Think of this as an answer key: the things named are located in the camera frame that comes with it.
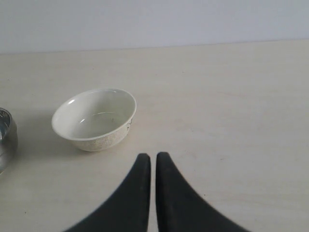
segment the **white table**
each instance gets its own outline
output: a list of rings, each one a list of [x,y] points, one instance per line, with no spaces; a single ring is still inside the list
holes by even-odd
[[[138,110],[116,147],[84,153],[53,112],[82,91],[131,92]],[[19,157],[0,176],[2,232],[57,232],[96,209],[136,155],[168,151],[211,205],[258,231],[309,227],[309,41],[0,56],[0,107]]]

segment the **bowl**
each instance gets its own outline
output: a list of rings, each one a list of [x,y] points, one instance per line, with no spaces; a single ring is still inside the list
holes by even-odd
[[[0,108],[0,173],[14,157],[17,147],[17,125],[10,112]]]
[[[136,112],[134,97],[121,89],[94,89],[63,103],[54,113],[56,134],[84,151],[101,151],[122,141]]]

